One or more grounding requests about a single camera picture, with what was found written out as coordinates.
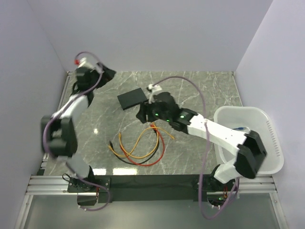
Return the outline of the black network switch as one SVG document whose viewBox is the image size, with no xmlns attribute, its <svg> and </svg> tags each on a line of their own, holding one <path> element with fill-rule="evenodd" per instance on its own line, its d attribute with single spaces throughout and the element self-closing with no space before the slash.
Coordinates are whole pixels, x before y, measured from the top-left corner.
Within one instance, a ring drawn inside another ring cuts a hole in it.
<svg viewBox="0 0 305 229">
<path fill-rule="evenodd" d="M 123 93 L 118 95 L 117 98 L 122 110 L 127 110 L 148 100 L 142 88 Z"/>
</svg>

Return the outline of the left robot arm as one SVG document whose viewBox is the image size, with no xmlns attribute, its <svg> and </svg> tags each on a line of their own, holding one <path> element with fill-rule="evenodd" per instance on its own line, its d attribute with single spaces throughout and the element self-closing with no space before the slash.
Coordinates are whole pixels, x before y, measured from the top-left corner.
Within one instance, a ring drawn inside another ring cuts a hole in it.
<svg viewBox="0 0 305 229">
<path fill-rule="evenodd" d="M 65 105 L 52 115 L 41 119 L 41 147 L 44 153 L 61 161 L 71 171 L 70 182 L 86 192 L 98 187 L 92 167 L 84 162 L 76 152 L 78 140 L 75 123 L 91 105 L 93 91 L 111 81 L 116 72 L 102 62 L 92 65 L 87 61 L 77 61 L 74 71 L 76 81 Z"/>
</svg>

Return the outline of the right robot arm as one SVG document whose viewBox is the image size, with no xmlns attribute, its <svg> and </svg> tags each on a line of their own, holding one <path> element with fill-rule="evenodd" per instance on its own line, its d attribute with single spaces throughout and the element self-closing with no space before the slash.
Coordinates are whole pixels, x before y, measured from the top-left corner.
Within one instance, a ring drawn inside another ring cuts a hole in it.
<svg viewBox="0 0 305 229">
<path fill-rule="evenodd" d="M 255 179 L 267 156 L 256 131 L 233 130 L 204 118 L 196 111 L 180 108 L 169 92 L 155 95 L 152 102 L 142 102 L 136 118 L 142 123 L 166 121 L 176 131 L 206 139 L 229 151 L 234 158 L 217 165 L 209 176 L 214 190 L 221 190 L 238 177 Z"/>
</svg>

